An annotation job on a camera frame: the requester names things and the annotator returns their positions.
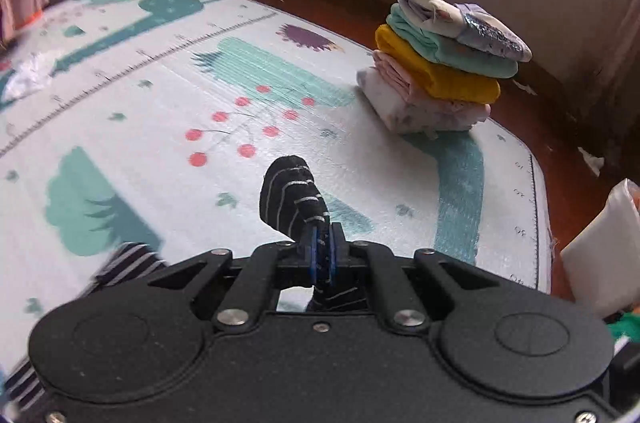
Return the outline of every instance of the foam mat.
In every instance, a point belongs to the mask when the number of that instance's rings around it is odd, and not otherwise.
[[[251,0],[73,0],[4,61],[32,53],[54,79],[0,103],[0,367],[122,241],[168,262],[235,256],[282,235],[258,217],[273,159],[305,158],[350,239],[398,255],[434,247],[546,291],[542,172],[492,121],[398,137],[355,85],[370,52]]]

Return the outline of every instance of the green fabric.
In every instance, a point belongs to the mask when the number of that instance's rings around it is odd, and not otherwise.
[[[386,23],[423,58],[435,64],[492,78],[511,78],[518,72],[515,60],[478,51],[437,33],[416,28],[406,19],[397,3],[391,7]]]
[[[640,343],[640,315],[625,313],[618,322],[609,324],[609,331],[615,340],[626,335],[633,342]]]

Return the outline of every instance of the stack of folded clothes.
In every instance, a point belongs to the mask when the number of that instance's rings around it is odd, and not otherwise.
[[[468,130],[484,122],[531,51],[476,4],[398,0],[376,31],[374,66],[358,84],[385,125],[399,134]]]

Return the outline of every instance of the white plastic bag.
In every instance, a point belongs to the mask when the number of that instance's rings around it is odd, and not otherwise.
[[[601,317],[640,301],[640,188],[620,181],[596,218],[560,253],[578,303]]]

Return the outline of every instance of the yellow folded cloth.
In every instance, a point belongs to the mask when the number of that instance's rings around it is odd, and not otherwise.
[[[492,104],[500,96],[496,79],[430,62],[386,24],[376,30],[376,45],[395,58],[433,98]]]

